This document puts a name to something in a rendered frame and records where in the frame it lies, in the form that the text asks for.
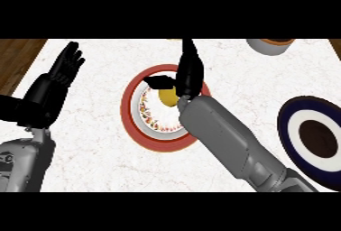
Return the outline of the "red rimmed patterned plate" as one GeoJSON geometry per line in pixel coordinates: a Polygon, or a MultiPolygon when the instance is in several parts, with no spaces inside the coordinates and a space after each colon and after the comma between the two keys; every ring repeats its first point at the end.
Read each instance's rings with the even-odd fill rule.
{"type": "Polygon", "coordinates": [[[163,103],[158,91],[143,82],[148,76],[170,75],[174,78],[176,70],[176,64],[145,69],[132,79],[121,98],[124,129],[132,140],[155,152],[177,152],[198,140],[180,125],[177,107],[163,103]]]}

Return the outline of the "navy and white plate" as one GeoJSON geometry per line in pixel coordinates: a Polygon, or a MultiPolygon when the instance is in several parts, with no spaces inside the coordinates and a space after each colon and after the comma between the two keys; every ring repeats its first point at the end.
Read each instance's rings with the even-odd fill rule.
{"type": "Polygon", "coordinates": [[[318,97],[294,97],[279,110],[278,131],[300,171],[341,191],[341,107],[318,97]]]}

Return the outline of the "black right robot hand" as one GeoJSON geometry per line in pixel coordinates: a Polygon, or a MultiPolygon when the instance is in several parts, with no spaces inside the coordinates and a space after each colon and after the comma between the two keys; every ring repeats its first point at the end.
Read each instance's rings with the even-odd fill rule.
{"type": "Polygon", "coordinates": [[[191,39],[183,39],[183,55],[179,62],[176,79],[167,75],[143,78],[151,89],[176,88],[176,96],[194,99],[201,92],[204,82],[204,64],[198,56],[198,49],[191,39]]]}

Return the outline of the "grey cup with orange rim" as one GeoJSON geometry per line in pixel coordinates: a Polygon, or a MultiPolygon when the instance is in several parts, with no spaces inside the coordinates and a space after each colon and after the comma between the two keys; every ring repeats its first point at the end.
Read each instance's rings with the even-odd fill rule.
{"type": "Polygon", "coordinates": [[[294,39],[248,39],[248,45],[267,56],[281,55],[294,43],[294,39]]]}

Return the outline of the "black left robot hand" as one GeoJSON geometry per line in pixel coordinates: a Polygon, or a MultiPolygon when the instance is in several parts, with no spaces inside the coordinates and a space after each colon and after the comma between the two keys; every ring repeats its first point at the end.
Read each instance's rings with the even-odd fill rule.
{"type": "Polygon", "coordinates": [[[24,98],[0,95],[0,120],[16,122],[18,126],[49,128],[55,123],[68,94],[68,87],[86,61],[78,43],[70,42],[47,73],[30,86],[24,98]]]}

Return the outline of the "yellow lemon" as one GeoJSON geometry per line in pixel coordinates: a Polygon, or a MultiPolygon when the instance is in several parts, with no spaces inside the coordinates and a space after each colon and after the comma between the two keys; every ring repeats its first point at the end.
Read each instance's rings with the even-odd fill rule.
{"type": "Polygon", "coordinates": [[[179,102],[179,97],[176,95],[176,89],[161,89],[158,91],[158,98],[161,100],[161,103],[168,106],[173,107],[177,105],[179,102]]]}

